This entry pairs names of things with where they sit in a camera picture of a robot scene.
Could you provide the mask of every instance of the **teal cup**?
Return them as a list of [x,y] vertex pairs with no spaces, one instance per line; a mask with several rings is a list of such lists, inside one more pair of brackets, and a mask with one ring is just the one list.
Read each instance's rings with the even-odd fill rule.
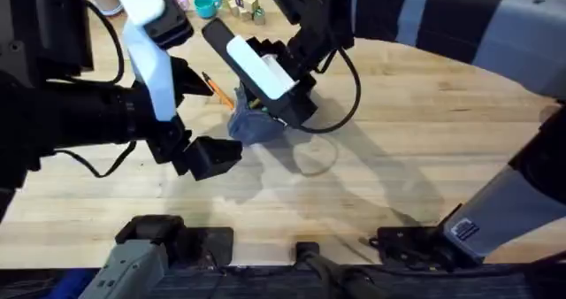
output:
[[195,0],[196,13],[204,19],[212,18],[221,4],[220,0]]

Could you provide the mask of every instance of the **black cable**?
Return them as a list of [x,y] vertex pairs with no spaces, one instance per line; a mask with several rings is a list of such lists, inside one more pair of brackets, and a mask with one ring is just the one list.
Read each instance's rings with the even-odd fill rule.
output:
[[56,149],[53,152],[55,154],[66,154],[69,157],[74,158],[75,160],[77,160],[77,162],[81,163],[82,165],[85,165],[85,167],[88,168],[88,170],[93,173],[93,175],[95,175],[96,178],[101,179],[101,178],[105,178],[108,175],[114,173],[114,171],[116,171],[118,169],[118,167],[122,164],[122,162],[124,162],[124,160],[126,159],[126,157],[128,155],[130,155],[130,153],[132,153],[135,150],[135,146],[136,146],[136,141],[132,141],[127,145],[127,148],[120,153],[120,155],[118,156],[118,158],[116,158],[116,161],[114,161],[114,164],[112,164],[112,166],[110,167],[110,169],[108,169],[108,171],[106,171],[106,173],[101,174],[99,173],[94,166],[92,166],[89,161],[87,161],[86,158],[78,155],[77,153],[74,153],[70,150],[67,149]]
[[208,296],[208,299],[212,299],[212,297],[214,297],[214,295],[216,294],[216,291],[218,290],[218,288],[220,287],[220,285],[222,284],[222,281],[224,280],[224,277],[226,275],[225,274],[221,274],[218,277],[218,281],[216,282],[216,284],[214,285],[214,287],[212,288],[212,290],[210,291],[210,295]]
[[104,27],[106,27],[106,30],[108,30],[108,34],[110,34],[110,37],[112,38],[112,42],[114,42],[114,47],[116,47],[116,53],[118,55],[118,73],[116,74],[116,77],[114,77],[114,79],[108,81],[81,80],[74,77],[63,77],[60,79],[63,81],[69,81],[73,83],[86,83],[86,84],[94,84],[94,85],[114,85],[122,80],[122,77],[124,77],[124,70],[125,70],[124,53],[122,52],[122,47],[120,46],[120,40],[118,38],[118,34],[116,34],[116,30],[114,29],[110,21],[108,21],[106,17],[102,15],[102,13],[98,10],[98,8],[94,4],[92,4],[89,0],[81,0],[81,1],[100,19],[100,21],[103,22]]
[[328,36],[330,37],[331,43],[333,44],[334,48],[338,51],[338,53],[340,53],[340,55],[344,59],[344,62],[346,62],[348,69],[350,70],[350,72],[352,72],[352,76],[354,76],[354,82],[356,84],[356,98],[354,100],[354,104],[352,105],[352,109],[350,109],[350,112],[346,115],[346,117],[344,117],[344,119],[333,126],[325,127],[322,129],[314,129],[301,125],[295,127],[303,132],[310,134],[327,134],[336,131],[341,127],[344,127],[344,125],[346,125],[352,119],[352,117],[354,117],[354,114],[356,114],[357,108],[359,107],[360,101],[362,99],[362,82],[360,81],[360,76],[358,75],[356,67],[354,66],[354,63],[352,63],[352,60],[350,59],[346,51],[340,46],[338,38],[336,38],[336,35],[334,34],[334,31],[330,26],[332,20],[333,1],[334,0],[328,0],[326,5]]
[[330,64],[332,63],[335,55],[336,55],[336,50],[332,50],[330,54],[328,54],[328,57],[326,58],[325,64],[322,66],[322,68],[321,69],[315,68],[315,73],[318,74],[325,73],[326,70],[328,70]]

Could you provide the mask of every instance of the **crumpled blue rag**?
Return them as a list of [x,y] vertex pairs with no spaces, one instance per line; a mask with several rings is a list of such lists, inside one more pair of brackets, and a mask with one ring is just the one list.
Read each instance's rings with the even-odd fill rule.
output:
[[285,131],[285,124],[269,113],[249,108],[248,98],[242,85],[235,90],[236,107],[228,121],[228,133],[243,145],[274,140]]

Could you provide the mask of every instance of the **wooden table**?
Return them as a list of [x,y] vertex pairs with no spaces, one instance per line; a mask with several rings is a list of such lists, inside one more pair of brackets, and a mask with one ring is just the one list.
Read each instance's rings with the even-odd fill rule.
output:
[[[260,0],[267,25],[220,17],[244,37],[286,41],[297,30],[272,0]],[[206,71],[233,96],[237,77],[200,34],[171,54]],[[125,17],[112,20],[121,28]],[[115,74],[116,56],[91,15],[96,73]],[[359,40],[350,50],[363,82],[354,121],[338,132],[289,131],[246,148],[229,173],[195,182],[156,165],[145,144],[110,178],[97,180],[69,157],[45,158],[0,226],[0,268],[100,266],[113,237],[133,216],[178,214],[188,226],[231,226],[235,265],[282,265],[297,241],[314,241],[339,263],[377,263],[358,239],[379,226],[435,225],[485,185],[531,137],[552,104],[512,81],[401,45]],[[123,82],[129,86],[131,71]],[[315,126],[340,119],[354,97],[341,59],[317,77]],[[195,134],[227,137],[230,111],[217,97],[188,98],[179,109]],[[76,149],[105,170],[123,147]],[[564,249],[559,221],[496,251],[488,262],[527,262]]]

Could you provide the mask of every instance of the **orange pencil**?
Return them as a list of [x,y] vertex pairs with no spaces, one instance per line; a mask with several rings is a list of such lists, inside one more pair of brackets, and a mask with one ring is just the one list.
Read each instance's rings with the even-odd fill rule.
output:
[[214,92],[220,97],[220,101],[229,106],[230,110],[233,110],[233,102],[230,99],[230,97],[228,97],[224,91],[222,91],[222,89],[220,89],[218,87],[218,85],[216,84],[216,82],[212,81],[212,79],[209,77],[208,74],[206,74],[205,72],[203,72],[203,77],[204,77],[204,81],[212,88],[212,90],[214,90]]

